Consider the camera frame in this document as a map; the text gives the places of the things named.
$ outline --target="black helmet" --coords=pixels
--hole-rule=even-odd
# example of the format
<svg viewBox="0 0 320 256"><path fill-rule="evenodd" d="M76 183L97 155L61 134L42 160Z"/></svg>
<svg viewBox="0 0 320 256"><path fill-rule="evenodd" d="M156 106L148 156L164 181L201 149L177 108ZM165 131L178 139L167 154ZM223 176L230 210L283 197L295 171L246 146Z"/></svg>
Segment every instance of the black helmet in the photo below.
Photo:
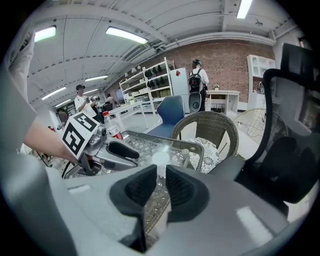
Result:
<svg viewBox="0 0 320 256"><path fill-rule="evenodd" d="M86 88L84 85L81 85L81 84L78 84L76 87L75 87L75 90L76 90L76 92L78 92L79 91L79 89L81 89L81 88Z"/></svg>
<svg viewBox="0 0 320 256"><path fill-rule="evenodd" d="M192 63L202 66L202 62L199 59L195 59L194 61L192 61Z"/></svg>

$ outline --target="armrest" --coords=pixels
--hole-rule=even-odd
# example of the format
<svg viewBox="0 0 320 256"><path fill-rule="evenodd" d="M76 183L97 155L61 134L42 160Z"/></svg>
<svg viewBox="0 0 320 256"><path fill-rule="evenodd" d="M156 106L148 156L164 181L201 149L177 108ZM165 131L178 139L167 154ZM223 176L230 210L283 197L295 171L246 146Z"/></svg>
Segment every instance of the armrest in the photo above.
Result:
<svg viewBox="0 0 320 256"><path fill-rule="evenodd" d="M209 174L216 175L228 181L234 181L244 166L245 160L241 157L230 156L213 168Z"/></svg>

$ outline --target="white wall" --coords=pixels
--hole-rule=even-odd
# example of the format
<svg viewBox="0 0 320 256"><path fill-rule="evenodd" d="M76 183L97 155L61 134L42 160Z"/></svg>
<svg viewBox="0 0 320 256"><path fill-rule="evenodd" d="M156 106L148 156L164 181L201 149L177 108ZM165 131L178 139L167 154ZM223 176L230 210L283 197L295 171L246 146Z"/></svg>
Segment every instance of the white wall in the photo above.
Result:
<svg viewBox="0 0 320 256"><path fill-rule="evenodd" d="M275 45L273 47L273 52L275 57L275 66L277 69L280 69L283 43L300 46L299 38L303 36L304 36L304 33L298 27L296 27L295 29L291 30L289 33L284 34L283 36L279 37L276 40Z"/></svg>
<svg viewBox="0 0 320 256"><path fill-rule="evenodd" d="M57 126L60 124L60 120L56 116L56 109L47 103L43 103L41 106L35 109L37 113L37 119L44 126L51 126L57 130Z"/></svg>

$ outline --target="human arm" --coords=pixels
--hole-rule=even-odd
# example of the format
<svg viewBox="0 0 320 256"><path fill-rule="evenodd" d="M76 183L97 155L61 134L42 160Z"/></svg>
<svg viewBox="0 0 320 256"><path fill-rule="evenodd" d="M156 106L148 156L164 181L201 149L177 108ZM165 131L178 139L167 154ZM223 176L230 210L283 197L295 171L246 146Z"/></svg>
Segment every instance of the human arm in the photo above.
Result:
<svg viewBox="0 0 320 256"><path fill-rule="evenodd" d="M204 69L201 70L201 77L203 79L203 83L205 84L205 86L208 86L209 84L209 78L208 78L208 75L206 73L206 71Z"/></svg>
<svg viewBox="0 0 320 256"><path fill-rule="evenodd" d="M63 144L58 133L43 127L37 119L33 121L28 133L24 137L23 143L41 153L67 159L73 163L77 162L77 159Z"/></svg>
<svg viewBox="0 0 320 256"><path fill-rule="evenodd" d="M97 100L91 101L91 107L94 107L97 104Z"/></svg>
<svg viewBox="0 0 320 256"><path fill-rule="evenodd" d="M85 107L86 104L87 104L86 101L84 101L84 103L81 104L80 101L79 101L79 99L77 99L77 98L74 99L75 109L76 109L76 110L79 110L79 112L84 109L84 107Z"/></svg>

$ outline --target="backpack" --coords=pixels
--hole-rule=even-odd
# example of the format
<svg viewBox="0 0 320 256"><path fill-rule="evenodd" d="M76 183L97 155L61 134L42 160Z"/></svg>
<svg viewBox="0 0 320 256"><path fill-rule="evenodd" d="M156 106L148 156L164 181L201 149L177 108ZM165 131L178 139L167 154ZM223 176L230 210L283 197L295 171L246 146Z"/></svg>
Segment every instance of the backpack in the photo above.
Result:
<svg viewBox="0 0 320 256"><path fill-rule="evenodd" d="M202 78L199 75L200 71L202 69L199 68L198 72L194 74L194 71L191 72L190 78L188 80L189 87L190 87L190 92L200 92L200 86L202 84Z"/></svg>

